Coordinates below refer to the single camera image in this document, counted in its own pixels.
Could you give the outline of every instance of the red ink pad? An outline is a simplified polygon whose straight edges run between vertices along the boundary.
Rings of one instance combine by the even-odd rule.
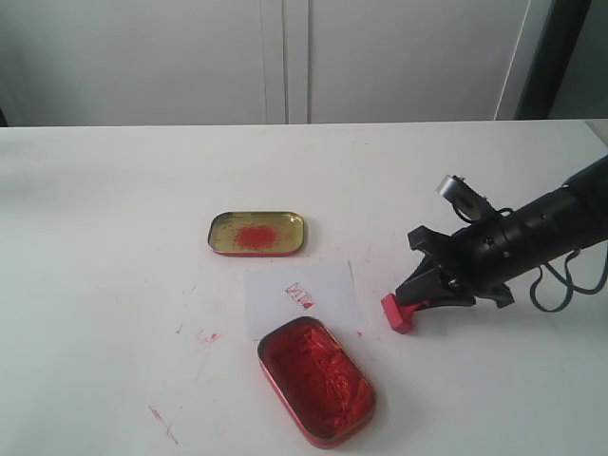
[[[214,218],[207,242],[233,257],[285,257],[304,243],[304,219],[293,212],[226,212]]]
[[[375,412],[375,392],[323,324],[301,316],[257,346],[264,373],[308,441],[341,444]]]

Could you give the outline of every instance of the open tin lid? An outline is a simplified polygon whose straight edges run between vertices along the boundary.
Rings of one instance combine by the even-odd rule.
[[[231,257],[285,257],[302,247],[305,231],[294,212],[225,212],[211,222],[207,242]]]

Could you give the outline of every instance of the red stamp mark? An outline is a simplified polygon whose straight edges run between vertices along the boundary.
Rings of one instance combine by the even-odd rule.
[[[285,293],[302,306],[304,310],[310,309],[314,305],[313,297],[299,283],[286,288]]]

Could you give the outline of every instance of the white cabinet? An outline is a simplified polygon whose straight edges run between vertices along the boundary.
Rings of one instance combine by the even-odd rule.
[[[492,120],[551,0],[0,0],[10,124]]]

